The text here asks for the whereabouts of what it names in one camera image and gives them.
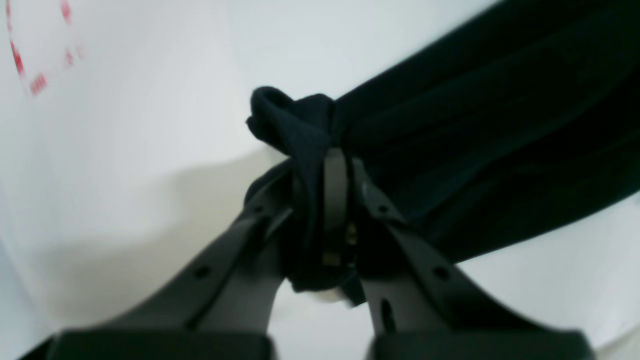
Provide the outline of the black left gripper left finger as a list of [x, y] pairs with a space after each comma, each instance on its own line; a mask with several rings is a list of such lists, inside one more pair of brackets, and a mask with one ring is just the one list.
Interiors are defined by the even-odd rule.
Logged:
[[254, 182], [220, 237], [153, 296], [99, 325], [68, 329], [25, 360], [276, 360], [267, 334], [290, 269], [290, 161]]

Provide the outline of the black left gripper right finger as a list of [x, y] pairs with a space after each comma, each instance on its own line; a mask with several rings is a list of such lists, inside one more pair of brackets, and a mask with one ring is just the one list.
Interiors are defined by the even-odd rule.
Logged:
[[354, 268], [375, 338], [370, 360], [593, 360], [585, 335], [543, 326], [487, 294], [409, 226], [364, 165], [330, 148], [322, 264]]

